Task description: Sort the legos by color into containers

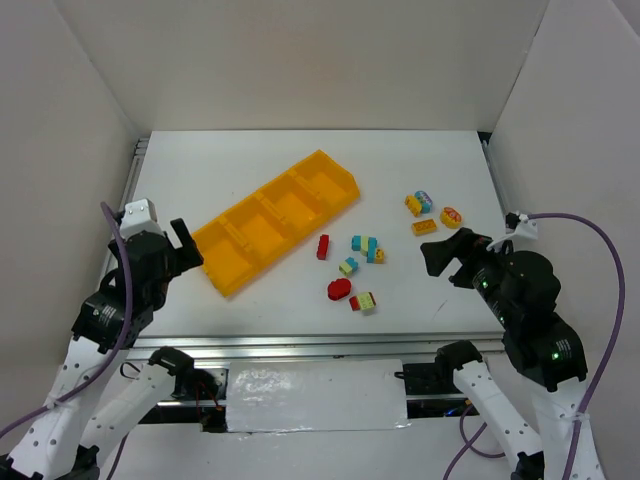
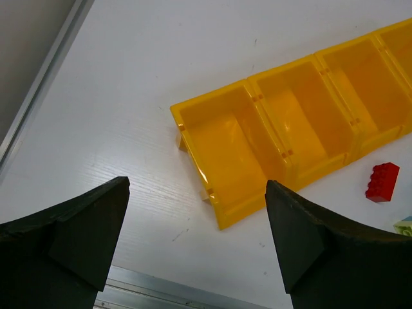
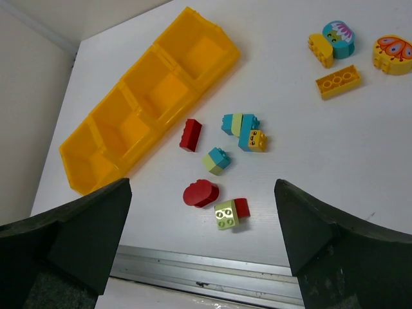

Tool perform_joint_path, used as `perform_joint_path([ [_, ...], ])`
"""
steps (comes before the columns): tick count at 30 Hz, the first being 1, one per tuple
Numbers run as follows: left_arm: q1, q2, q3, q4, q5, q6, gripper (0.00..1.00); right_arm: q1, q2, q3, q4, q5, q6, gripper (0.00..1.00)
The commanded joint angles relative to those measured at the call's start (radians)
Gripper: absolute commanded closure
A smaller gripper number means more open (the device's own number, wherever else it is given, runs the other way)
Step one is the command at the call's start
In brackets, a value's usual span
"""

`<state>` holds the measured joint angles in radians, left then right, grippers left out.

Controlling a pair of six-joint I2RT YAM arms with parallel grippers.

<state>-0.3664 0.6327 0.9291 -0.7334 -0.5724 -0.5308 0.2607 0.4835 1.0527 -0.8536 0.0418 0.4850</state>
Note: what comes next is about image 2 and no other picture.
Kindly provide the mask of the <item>red rectangular lego brick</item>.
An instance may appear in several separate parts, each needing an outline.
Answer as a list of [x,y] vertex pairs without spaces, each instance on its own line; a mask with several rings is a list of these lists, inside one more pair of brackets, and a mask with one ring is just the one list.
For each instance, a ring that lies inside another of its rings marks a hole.
[[375,165],[365,192],[367,199],[375,203],[391,201],[399,171],[392,162]]

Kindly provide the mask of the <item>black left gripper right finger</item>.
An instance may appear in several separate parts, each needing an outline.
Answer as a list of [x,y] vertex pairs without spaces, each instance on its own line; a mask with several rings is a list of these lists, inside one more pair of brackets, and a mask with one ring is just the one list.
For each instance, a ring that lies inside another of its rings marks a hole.
[[411,238],[376,229],[267,182],[265,201],[294,308],[410,308]]

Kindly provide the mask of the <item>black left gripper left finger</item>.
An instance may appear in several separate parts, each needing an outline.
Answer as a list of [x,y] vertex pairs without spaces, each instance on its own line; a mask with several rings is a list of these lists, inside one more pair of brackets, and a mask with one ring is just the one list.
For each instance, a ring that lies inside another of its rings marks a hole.
[[1,308],[92,308],[108,278],[129,186],[117,176],[1,224]]

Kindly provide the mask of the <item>light green lego brick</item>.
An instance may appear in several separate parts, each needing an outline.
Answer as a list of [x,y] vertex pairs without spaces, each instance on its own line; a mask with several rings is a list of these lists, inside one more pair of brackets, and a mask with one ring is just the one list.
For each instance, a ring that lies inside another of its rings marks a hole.
[[412,216],[408,216],[393,225],[397,234],[411,237],[412,236]]

